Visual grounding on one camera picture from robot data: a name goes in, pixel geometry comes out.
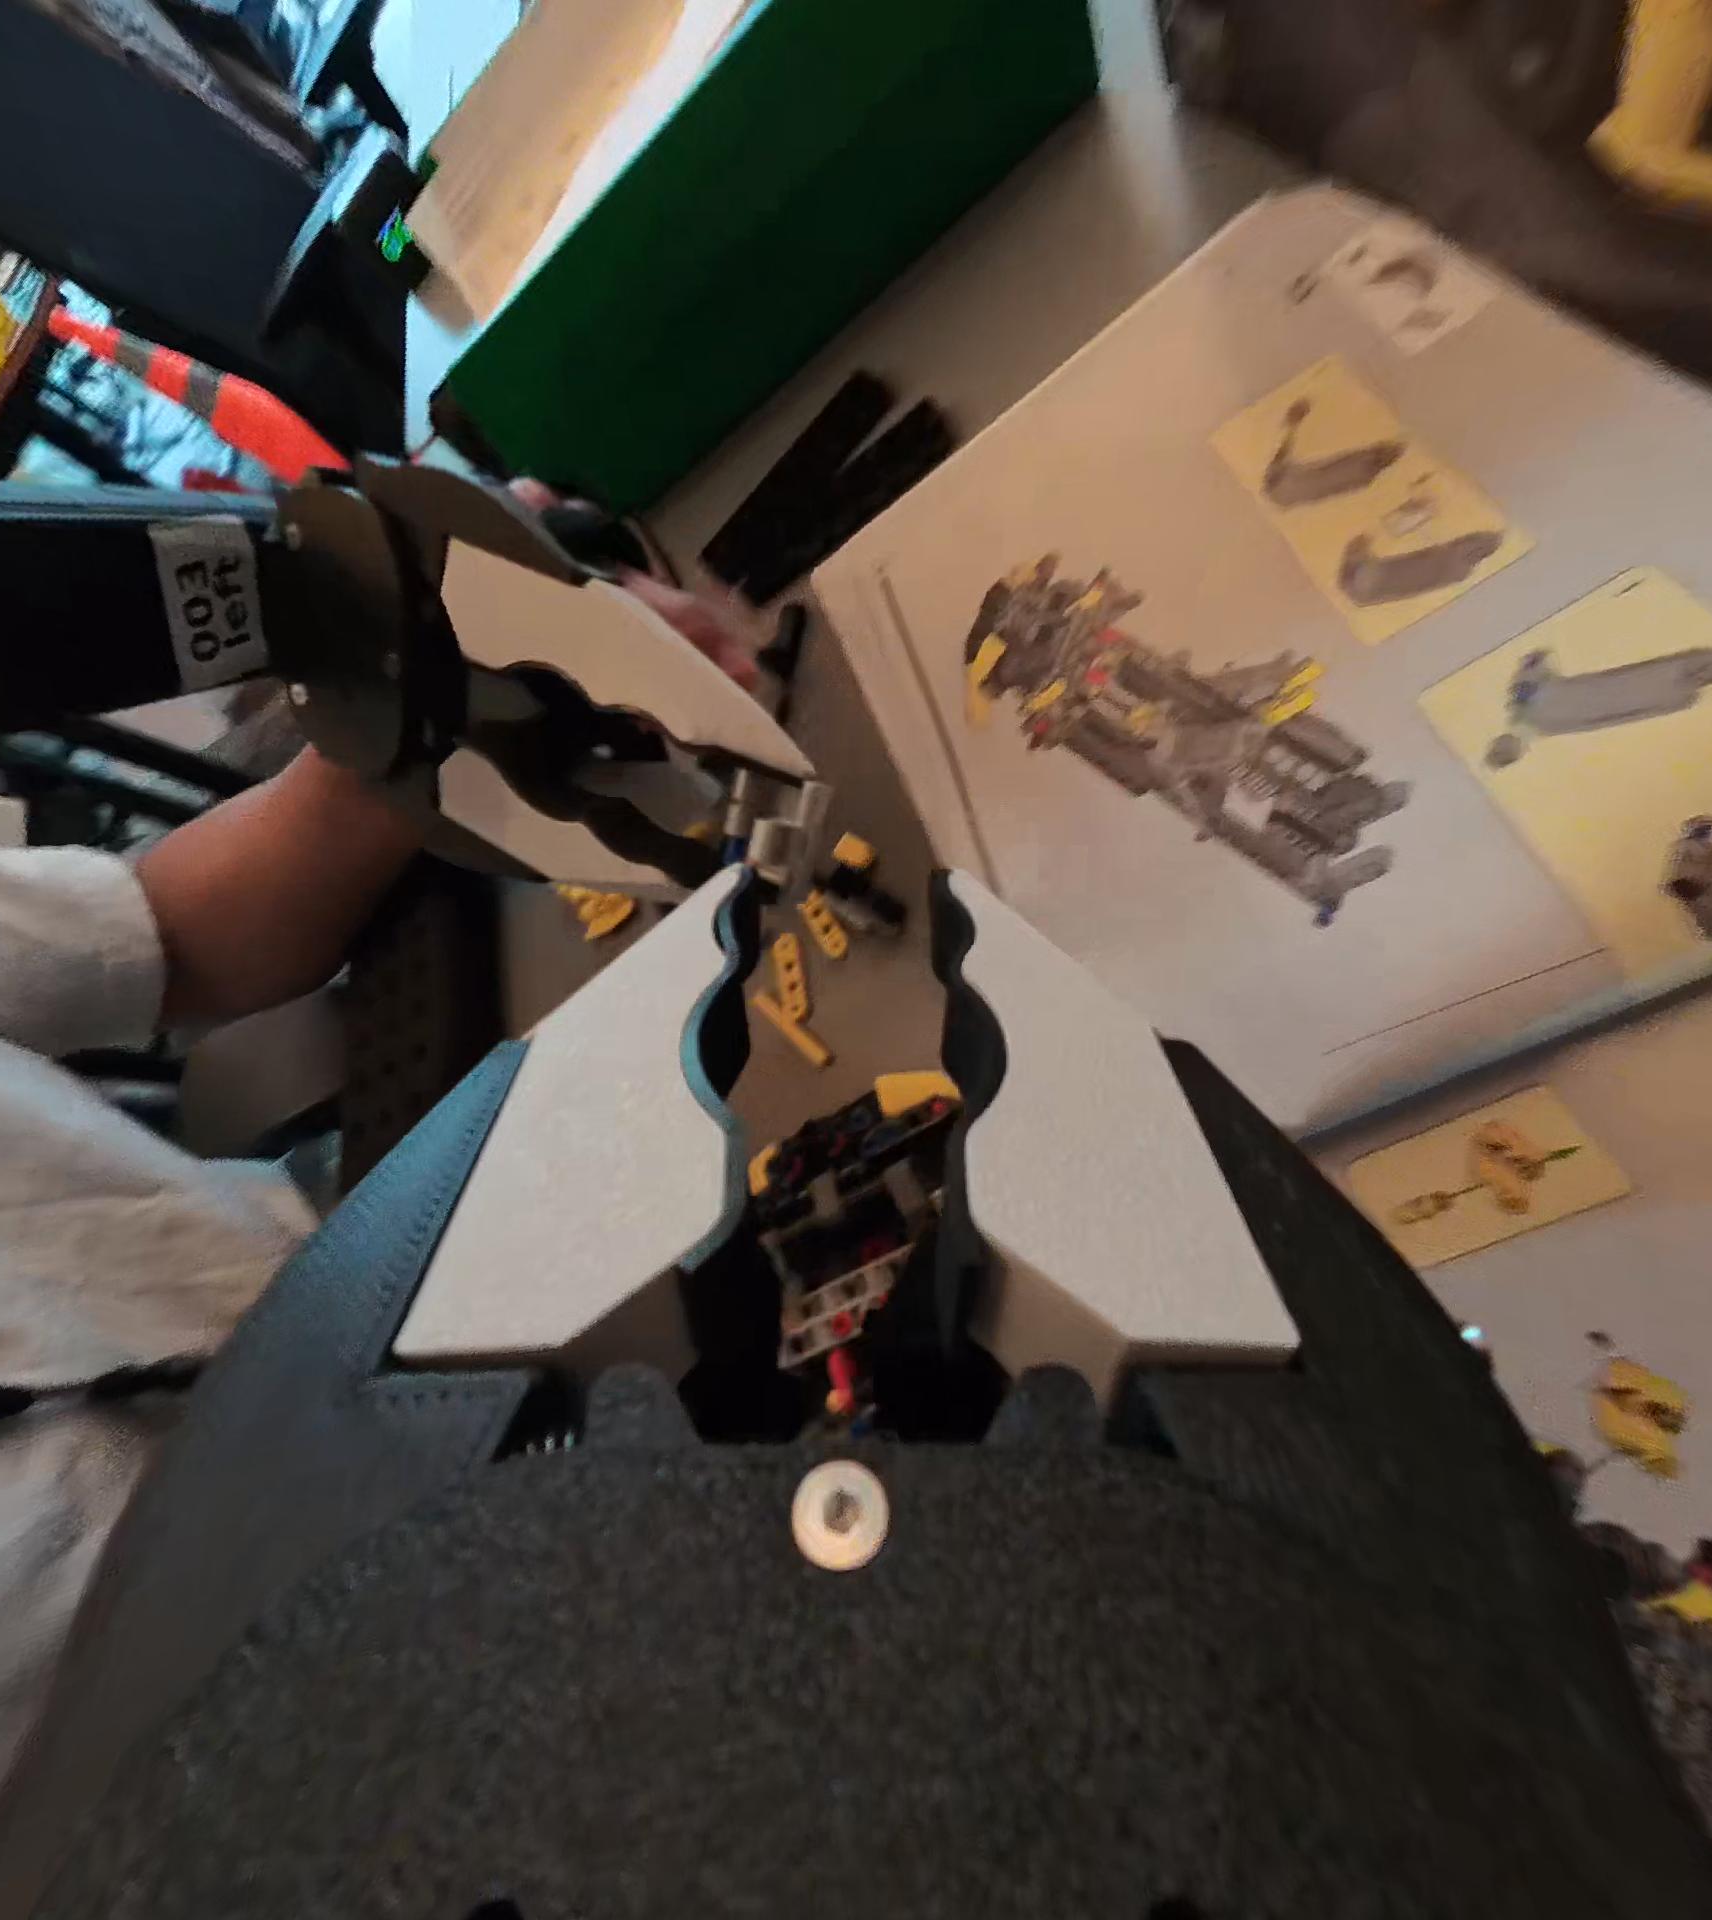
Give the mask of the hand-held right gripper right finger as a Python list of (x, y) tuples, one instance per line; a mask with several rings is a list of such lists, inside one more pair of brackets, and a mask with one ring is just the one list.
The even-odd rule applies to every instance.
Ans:
[(1300, 1324), (1151, 1021), (967, 870), (929, 889), (941, 1217), (877, 1337), (894, 1444), (1137, 1442), (1169, 1386), (1267, 1395)]

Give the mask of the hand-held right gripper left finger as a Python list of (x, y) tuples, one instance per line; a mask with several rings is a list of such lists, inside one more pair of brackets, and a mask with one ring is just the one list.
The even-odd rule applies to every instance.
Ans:
[(624, 1367), (711, 1442), (806, 1426), (730, 1104), (760, 954), (756, 883), (727, 868), (521, 1042), (391, 1346), (419, 1372), (526, 1372), (503, 1444), (567, 1444)]

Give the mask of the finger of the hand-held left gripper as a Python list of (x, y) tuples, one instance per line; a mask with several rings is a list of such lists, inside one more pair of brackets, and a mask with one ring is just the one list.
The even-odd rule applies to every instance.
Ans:
[(685, 750), (729, 757), (795, 784), (816, 776), (785, 727), (629, 588), (602, 578), (567, 584), (454, 540), (440, 602), (474, 668), (548, 673), (593, 708), (645, 723)]
[[(714, 825), (725, 812), (727, 784), (689, 754), (667, 748), (653, 759), (619, 759), (597, 750), (576, 771), (599, 799), (635, 805), (671, 834)], [(687, 883), (604, 847), (590, 825), (556, 821), (518, 797), (509, 781), (470, 747), (420, 763), (425, 793), (435, 797), (446, 826), (547, 884), (601, 894), (687, 894)]]

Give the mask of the lego car chassis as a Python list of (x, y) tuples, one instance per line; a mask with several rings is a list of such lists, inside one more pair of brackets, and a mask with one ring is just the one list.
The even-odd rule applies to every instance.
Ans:
[(828, 1430), (877, 1426), (869, 1324), (941, 1220), (963, 1109), (941, 1069), (887, 1073), (748, 1164), (751, 1219), (778, 1283), (776, 1367), (820, 1389)]

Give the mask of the grey lego seat piece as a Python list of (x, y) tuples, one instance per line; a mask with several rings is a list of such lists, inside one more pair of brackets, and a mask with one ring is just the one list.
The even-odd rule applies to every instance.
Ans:
[(729, 787), (720, 854), (773, 894), (812, 881), (835, 790), (822, 781), (787, 783), (739, 771)]

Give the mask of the person's left forearm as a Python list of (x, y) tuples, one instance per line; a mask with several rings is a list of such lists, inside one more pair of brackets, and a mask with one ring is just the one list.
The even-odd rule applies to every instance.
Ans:
[(134, 863), (163, 954), (159, 1026), (207, 1029), (327, 989), (422, 853), (363, 776), (309, 747)]

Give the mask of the black lego beams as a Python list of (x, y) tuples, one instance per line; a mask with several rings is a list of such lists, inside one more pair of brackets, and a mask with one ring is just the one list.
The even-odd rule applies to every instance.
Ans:
[(701, 550), (706, 572), (766, 609), (937, 473), (960, 447), (949, 413), (897, 402), (884, 379), (852, 372)]

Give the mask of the pile of yellow lego beams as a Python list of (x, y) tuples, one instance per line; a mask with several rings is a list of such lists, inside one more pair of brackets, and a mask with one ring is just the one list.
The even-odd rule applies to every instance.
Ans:
[[(574, 915), (581, 936), (590, 944), (639, 930), (648, 907), (667, 909), (667, 903), (646, 901), (621, 886), (554, 881), (548, 889)], [(811, 1029), (812, 965), (844, 962), (856, 935), (866, 938), (901, 935), (909, 911), (901, 898), (878, 886), (878, 853), (854, 831), (838, 834), (827, 865), (806, 876), (800, 890), (790, 889), (783, 898), (787, 903), (774, 909), (774, 930), (766, 940), (766, 984), (752, 1000), (783, 1029), (799, 1052), (825, 1069), (830, 1052)]]

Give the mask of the lego set box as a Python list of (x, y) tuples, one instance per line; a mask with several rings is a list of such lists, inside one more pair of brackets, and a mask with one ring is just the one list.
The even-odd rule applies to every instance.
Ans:
[(1161, 3), (1185, 105), (1712, 386), (1712, 210), (1588, 150), (1629, 4)]

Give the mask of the person's left hand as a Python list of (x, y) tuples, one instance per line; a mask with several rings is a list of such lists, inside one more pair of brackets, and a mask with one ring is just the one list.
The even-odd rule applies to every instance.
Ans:
[(717, 609), (711, 600), (640, 570), (622, 572), (621, 587), (673, 627), (705, 660), (717, 665), (733, 684), (748, 693), (758, 691), (754, 644), (739, 631), (727, 609)]

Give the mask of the orange traffic cone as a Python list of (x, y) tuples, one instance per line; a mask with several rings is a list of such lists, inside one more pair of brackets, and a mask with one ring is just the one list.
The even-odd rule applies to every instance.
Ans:
[(315, 474), (348, 474), (354, 469), (309, 420), (246, 379), (121, 328), (78, 318), (65, 305), (50, 311), (48, 328), (57, 342), (127, 372), (149, 392), (200, 420), (225, 447), (256, 460), (279, 483), (302, 484)]

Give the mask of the open instruction booklet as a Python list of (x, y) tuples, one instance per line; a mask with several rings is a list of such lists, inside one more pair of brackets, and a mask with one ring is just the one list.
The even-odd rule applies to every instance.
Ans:
[(1712, 1827), (1712, 389), (1287, 191), (816, 588), (934, 857), (1485, 1349)]

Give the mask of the black device with green light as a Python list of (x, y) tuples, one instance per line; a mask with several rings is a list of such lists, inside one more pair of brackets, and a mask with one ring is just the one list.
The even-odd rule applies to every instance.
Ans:
[(330, 272), (368, 270), (405, 297), (419, 292), (433, 274), (410, 223), (425, 185), (406, 143), (389, 126), (366, 123), (294, 230), (264, 300), (264, 322), (293, 313)]

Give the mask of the green plastic bin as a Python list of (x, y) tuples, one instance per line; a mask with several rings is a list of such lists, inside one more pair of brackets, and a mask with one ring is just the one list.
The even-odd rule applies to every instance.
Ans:
[(477, 464), (648, 508), (1099, 81), (1083, 3), (751, 4), (491, 316), (419, 300), (412, 400)]

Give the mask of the white paper sheets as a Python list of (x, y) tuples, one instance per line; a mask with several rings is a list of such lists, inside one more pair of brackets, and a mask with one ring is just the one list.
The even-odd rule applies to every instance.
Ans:
[(452, 324), (489, 324), (698, 90), (748, 3), (542, 3), (428, 145), (405, 223)]

